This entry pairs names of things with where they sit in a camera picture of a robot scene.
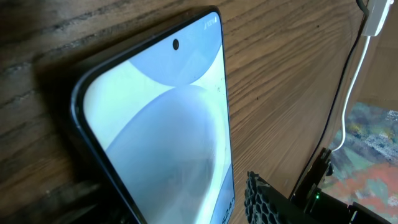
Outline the smartphone with teal screen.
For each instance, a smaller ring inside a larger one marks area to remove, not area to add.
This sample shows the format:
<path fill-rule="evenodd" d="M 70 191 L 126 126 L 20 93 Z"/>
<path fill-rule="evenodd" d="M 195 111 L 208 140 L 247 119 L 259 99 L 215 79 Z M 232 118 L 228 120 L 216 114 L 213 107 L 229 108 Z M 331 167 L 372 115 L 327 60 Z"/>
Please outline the smartphone with teal screen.
<path fill-rule="evenodd" d="M 235 192 L 223 23 L 194 8 L 103 52 L 73 87 L 80 139 L 135 223 L 228 223 Z"/>

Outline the colourful painted backdrop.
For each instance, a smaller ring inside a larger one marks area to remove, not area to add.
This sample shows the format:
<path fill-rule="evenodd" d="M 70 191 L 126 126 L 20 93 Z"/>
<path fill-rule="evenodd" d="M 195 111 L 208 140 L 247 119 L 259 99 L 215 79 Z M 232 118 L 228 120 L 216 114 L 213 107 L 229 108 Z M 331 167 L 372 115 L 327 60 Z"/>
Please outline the colourful painted backdrop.
<path fill-rule="evenodd" d="M 323 192 L 397 223 L 397 112 L 356 103 L 345 126 L 346 139 L 331 155 L 333 175 L 322 183 Z"/>

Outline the white power strip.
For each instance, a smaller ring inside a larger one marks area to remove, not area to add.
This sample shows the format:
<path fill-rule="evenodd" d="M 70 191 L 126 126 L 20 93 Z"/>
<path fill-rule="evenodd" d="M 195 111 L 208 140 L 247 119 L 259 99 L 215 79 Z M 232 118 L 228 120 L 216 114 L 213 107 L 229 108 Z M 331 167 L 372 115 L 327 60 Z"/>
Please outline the white power strip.
<path fill-rule="evenodd" d="M 361 35 L 375 37 L 383 28 L 387 15 L 394 0 L 369 0 L 367 16 Z"/>

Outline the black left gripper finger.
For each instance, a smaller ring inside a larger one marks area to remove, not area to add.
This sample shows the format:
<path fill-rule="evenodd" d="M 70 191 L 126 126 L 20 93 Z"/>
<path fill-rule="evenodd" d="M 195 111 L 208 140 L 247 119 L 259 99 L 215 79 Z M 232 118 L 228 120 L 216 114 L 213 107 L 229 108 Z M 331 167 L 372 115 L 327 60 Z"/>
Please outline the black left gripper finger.
<path fill-rule="evenodd" d="M 249 224 L 311 224 L 309 216 L 253 171 L 248 172 L 244 195 Z"/>

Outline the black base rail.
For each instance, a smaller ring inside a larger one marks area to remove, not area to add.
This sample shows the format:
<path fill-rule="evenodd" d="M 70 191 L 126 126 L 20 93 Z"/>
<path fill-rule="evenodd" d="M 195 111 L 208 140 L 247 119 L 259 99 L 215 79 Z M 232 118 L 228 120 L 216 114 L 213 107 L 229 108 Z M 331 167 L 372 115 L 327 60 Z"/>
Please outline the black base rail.
<path fill-rule="evenodd" d="M 331 150 L 323 148 L 294 191 L 290 201 L 300 210 L 305 211 L 315 189 L 326 175 L 330 165 L 330 155 Z"/>

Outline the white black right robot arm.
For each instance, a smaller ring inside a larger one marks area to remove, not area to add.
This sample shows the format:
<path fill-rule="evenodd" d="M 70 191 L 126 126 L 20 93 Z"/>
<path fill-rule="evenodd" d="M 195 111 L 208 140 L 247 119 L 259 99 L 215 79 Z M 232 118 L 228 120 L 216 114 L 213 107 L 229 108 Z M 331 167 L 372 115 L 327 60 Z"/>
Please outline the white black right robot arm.
<path fill-rule="evenodd" d="M 353 202 L 348 205 L 324 193 L 318 187 L 306 201 L 303 212 L 319 223 L 331 224 L 391 224 L 386 219 Z"/>

